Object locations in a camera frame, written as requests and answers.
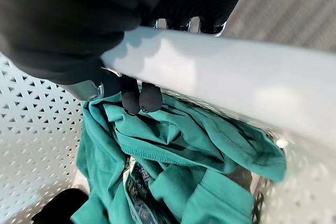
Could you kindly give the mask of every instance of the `patterned garment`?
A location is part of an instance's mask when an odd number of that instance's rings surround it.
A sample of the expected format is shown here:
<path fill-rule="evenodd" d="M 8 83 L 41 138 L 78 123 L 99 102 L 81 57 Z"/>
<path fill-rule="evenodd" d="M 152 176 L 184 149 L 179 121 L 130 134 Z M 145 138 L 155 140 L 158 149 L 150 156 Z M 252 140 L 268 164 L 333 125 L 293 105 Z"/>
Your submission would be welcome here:
<path fill-rule="evenodd" d="M 151 176 L 134 157 L 128 158 L 123 173 L 123 184 L 134 223 L 178 223 L 167 207 L 157 202 L 149 192 L 150 179 Z"/>

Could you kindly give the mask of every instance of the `perforated metal panel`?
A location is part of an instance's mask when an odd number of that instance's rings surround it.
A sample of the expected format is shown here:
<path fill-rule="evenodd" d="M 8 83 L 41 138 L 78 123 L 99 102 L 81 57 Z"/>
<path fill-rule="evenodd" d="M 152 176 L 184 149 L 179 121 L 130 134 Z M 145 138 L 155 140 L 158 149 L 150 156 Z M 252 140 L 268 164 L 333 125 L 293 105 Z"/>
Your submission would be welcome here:
<path fill-rule="evenodd" d="M 261 223 L 335 224 L 336 156 L 318 142 L 287 137 L 287 174 L 282 183 L 261 189 Z"/>
<path fill-rule="evenodd" d="M 0 223 L 29 223 L 76 173 L 81 104 L 0 55 Z"/>

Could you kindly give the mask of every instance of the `black sleeve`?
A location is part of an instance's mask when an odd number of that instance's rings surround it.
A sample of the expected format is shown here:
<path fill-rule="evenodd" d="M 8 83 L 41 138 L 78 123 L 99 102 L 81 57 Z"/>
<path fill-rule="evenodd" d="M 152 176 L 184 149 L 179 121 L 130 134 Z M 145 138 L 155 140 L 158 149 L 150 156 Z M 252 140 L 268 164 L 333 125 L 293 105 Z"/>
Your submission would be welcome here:
<path fill-rule="evenodd" d="M 0 51 L 35 77 L 59 84 L 90 79 L 101 54 L 158 1 L 0 0 Z"/>

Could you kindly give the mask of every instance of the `green fabric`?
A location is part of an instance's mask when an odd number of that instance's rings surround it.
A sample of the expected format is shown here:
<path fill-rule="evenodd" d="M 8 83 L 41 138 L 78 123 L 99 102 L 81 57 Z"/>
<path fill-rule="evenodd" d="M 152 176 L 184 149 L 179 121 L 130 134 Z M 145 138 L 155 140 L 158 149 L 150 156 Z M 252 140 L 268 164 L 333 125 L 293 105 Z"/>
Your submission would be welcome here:
<path fill-rule="evenodd" d="M 122 183 L 127 155 L 153 178 L 153 197 L 183 224 L 251 222 L 253 196 L 225 176 L 239 165 L 283 179 L 285 157 L 262 131 L 170 96 L 163 100 L 160 111 L 138 116 L 124 112 L 119 94 L 85 104 L 77 165 L 91 194 L 73 215 L 76 224 L 133 223 Z M 104 211 L 109 220 L 100 222 Z"/>

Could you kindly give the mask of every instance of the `shopping cart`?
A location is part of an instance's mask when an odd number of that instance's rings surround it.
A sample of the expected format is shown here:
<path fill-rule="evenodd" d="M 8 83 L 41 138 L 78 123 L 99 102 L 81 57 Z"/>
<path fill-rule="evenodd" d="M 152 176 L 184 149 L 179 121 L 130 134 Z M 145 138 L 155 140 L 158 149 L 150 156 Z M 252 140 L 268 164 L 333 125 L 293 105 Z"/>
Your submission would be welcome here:
<path fill-rule="evenodd" d="M 336 223 L 335 55 L 139 28 L 106 67 L 263 129 L 287 159 L 282 183 L 257 178 L 254 221 Z M 0 222 L 29 223 L 76 169 L 81 102 L 0 56 Z"/>

